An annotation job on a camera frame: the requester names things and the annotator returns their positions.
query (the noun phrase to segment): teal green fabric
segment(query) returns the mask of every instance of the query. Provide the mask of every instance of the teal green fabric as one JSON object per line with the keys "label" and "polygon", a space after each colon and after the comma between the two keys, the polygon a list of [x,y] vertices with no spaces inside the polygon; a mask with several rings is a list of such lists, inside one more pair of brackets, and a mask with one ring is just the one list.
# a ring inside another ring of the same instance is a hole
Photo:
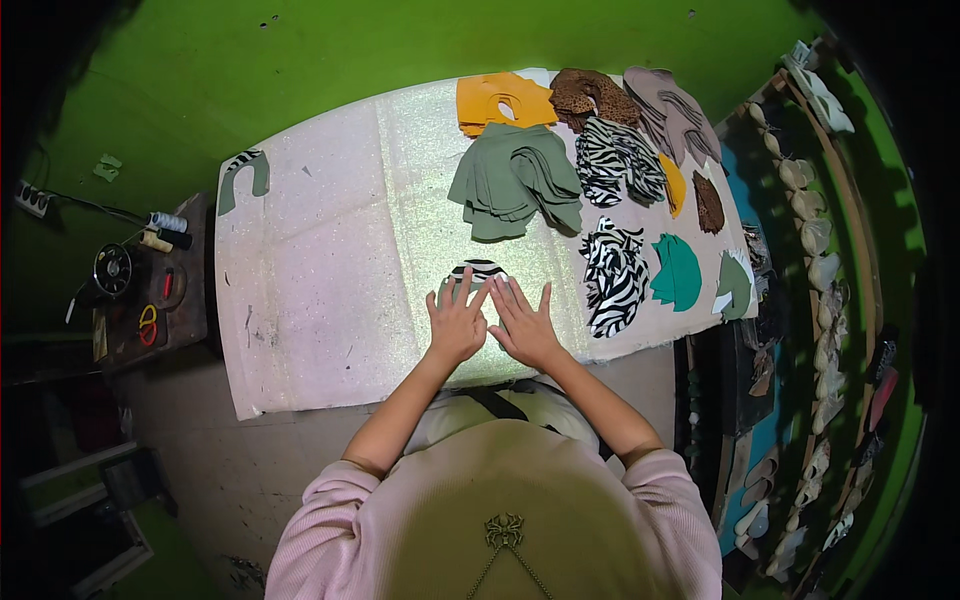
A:
{"label": "teal green fabric", "polygon": [[489,123],[460,159],[447,198],[464,206],[473,239],[492,242],[525,234],[538,210],[564,233],[579,232],[581,191],[555,133]]}
{"label": "teal green fabric", "polygon": [[660,257],[660,272],[650,282],[654,300],[673,302],[675,313],[689,310],[700,297],[703,284],[697,255],[684,240],[668,233],[662,233],[653,247]]}
{"label": "teal green fabric", "polygon": [[724,321],[740,319],[750,306],[750,278],[743,266],[729,253],[724,252],[720,257],[720,284],[717,287],[717,298],[732,292],[732,299],[723,310]]}

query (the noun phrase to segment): hand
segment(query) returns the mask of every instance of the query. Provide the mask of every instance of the hand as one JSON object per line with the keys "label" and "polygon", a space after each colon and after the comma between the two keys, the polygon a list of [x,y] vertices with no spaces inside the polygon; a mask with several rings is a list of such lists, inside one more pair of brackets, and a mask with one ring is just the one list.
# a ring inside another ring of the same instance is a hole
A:
{"label": "hand", "polygon": [[467,306],[471,281],[473,269],[467,267],[455,300],[453,286],[456,282],[450,277],[440,293],[440,308],[437,308],[433,292],[426,295],[426,310],[430,313],[430,348],[424,359],[430,357],[451,371],[473,356],[487,341],[487,320],[480,306],[490,292],[490,280],[484,281],[473,302]]}
{"label": "hand", "polygon": [[510,277],[509,282],[498,277],[491,279],[495,279],[491,286],[493,305],[507,330],[494,325],[490,333],[516,360],[527,367],[547,371],[549,365],[566,354],[550,322],[550,283],[543,286],[540,308],[534,311],[516,279]]}

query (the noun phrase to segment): chain necklace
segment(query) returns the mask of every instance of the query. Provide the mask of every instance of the chain necklace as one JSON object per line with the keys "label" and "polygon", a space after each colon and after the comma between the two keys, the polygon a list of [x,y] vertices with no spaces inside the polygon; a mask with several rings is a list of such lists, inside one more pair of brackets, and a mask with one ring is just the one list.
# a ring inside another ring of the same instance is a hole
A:
{"label": "chain necklace", "polygon": [[550,595],[550,592],[546,590],[546,587],[543,585],[543,582],[540,580],[540,577],[537,576],[537,573],[534,572],[530,565],[523,560],[523,557],[520,556],[520,553],[516,551],[516,547],[520,545],[523,541],[523,534],[520,532],[520,527],[523,526],[523,517],[520,515],[511,515],[507,513],[507,517],[504,518],[500,515],[492,516],[490,520],[486,523],[487,528],[487,546],[493,548],[493,555],[490,556],[490,559],[487,561],[487,564],[484,565],[483,571],[480,573],[480,577],[477,578],[473,587],[470,588],[470,593],[467,594],[467,600],[471,600],[473,595],[477,592],[477,589],[480,588],[480,584],[483,582],[483,578],[487,576],[487,573],[490,571],[490,566],[493,564],[493,559],[496,558],[496,555],[500,553],[500,550],[507,548],[514,553],[516,559],[520,561],[520,564],[523,565],[523,568],[530,573],[530,576],[534,578],[534,581],[537,582],[537,586],[540,588],[540,591],[543,592],[543,595],[547,597],[547,600],[553,600],[553,596]]}

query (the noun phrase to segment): white thread spool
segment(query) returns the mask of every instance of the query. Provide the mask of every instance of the white thread spool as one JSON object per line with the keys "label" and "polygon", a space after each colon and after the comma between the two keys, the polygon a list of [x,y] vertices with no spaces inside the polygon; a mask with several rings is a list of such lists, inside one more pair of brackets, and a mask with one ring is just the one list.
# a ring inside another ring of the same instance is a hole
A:
{"label": "white thread spool", "polygon": [[165,212],[152,212],[150,213],[150,227],[154,229],[172,229],[173,231],[184,233],[186,232],[186,219],[168,215]]}
{"label": "white thread spool", "polygon": [[174,245],[171,244],[170,242],[164,242],[160,238],[156,237],[155,231],[144,231],[143,233],[141,233],[140,243],[143,244],[144,246],[149,246],[154,250],[167,253],[167,254],[170,253],[170,251],[174,248]]}

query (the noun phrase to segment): floor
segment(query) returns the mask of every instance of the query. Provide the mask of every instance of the floor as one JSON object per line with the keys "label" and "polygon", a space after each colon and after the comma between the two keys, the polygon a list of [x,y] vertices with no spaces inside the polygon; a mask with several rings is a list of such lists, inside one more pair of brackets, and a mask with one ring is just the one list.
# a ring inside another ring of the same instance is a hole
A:
{"label": "floor", "polygon": [[[642,350],[589,368],[672,447],[672,348]],[[238,421],[223,362],[200,346],[127,373],[115,388],[132,408],[134,436],[159,451],[180,505],[180,526],[227,598],[262,597],[258,586],[236,583],[237,569],[229,558],[267,571],[306,485],[340,458],[376,408],[272,413]],[[610,467],[623,471],[616,457]]]}

